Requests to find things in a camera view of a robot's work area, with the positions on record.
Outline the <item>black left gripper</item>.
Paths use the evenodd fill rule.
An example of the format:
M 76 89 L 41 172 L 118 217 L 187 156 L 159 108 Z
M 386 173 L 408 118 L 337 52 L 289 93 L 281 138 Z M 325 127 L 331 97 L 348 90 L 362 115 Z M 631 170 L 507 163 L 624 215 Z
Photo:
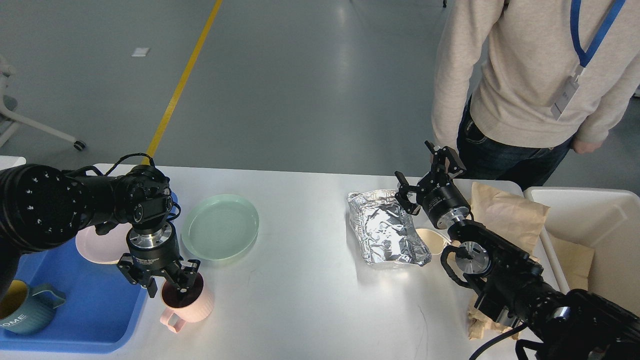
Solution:
M 126 236 L 128 253 L 123 253 L 116 266 L 131 285 L 140 285 L 153 299 L 158 287 L 153 276 L 164 277 L 167 284 L 183 300 L 194 288 L 201 260 L 189 259 L 183 266 L 176 228 L 167 222 L 153 234 L 139 234 L 131 228 Z

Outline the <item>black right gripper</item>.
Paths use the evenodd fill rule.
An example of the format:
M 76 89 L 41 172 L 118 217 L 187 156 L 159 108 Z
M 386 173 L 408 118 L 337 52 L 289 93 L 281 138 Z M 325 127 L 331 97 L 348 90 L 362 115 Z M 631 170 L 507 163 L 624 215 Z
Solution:
M 394 171 L 398 180 L 394 198 L 407 214 L 418 215 L 423 208 L 435 228 L 447 230 L 471 214 L 470 204 L 452 180 L 465 174 L 467 167 L 455 149 L 436 146 L 428 140 L 424 143 L 432 154 L 429 173 L 413 186 L 402 172 Z M 412 202 L 409 194 L 416 194 L 418 203 Z

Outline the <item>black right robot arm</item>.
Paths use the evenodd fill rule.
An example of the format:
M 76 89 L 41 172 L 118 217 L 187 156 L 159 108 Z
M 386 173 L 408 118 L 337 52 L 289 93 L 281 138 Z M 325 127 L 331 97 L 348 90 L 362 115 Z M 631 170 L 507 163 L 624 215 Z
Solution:
M 528 357 L 527 350 L 534 351 L 537 360 L 637 360 L 639 317 L 594 292 L 553 289 L 544 281 L 542 265 L 528 252 L 474 220 L 453 181 L 466 171 L 455 150 L 429 141 L 425 145 L 432 153 L 430 171 L 415 186 L 396 171 L 395 198 L 410 215 L 424 209 L 435 228 L 459 242 L 443 249 L 442 267 L 457 285 L 477 294 L 476 310 L 510 327 L 471 358 L 528 328 L 538 341 L 516 341 L 519 360 Z

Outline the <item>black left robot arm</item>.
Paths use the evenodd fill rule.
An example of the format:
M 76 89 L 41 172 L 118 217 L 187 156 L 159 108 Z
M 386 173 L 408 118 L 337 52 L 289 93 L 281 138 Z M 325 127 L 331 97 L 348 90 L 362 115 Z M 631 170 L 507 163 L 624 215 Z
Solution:
M 128 173 L 112 176 L 95 166 L 58 170 L 23 164 L 1 171 L 0 238 L 1 295 L 5 296 L 24 255 L 58 248 L 81 230 L 93 227 L 99 236 L 129 224 L 126 251 L 119 271 L 150 297 L 164 278 L 179 294 L 195 288 L 201 263 L 183 265 L 173 220 L 181 211 L 174 203 L 170 178 L 152 158 Z

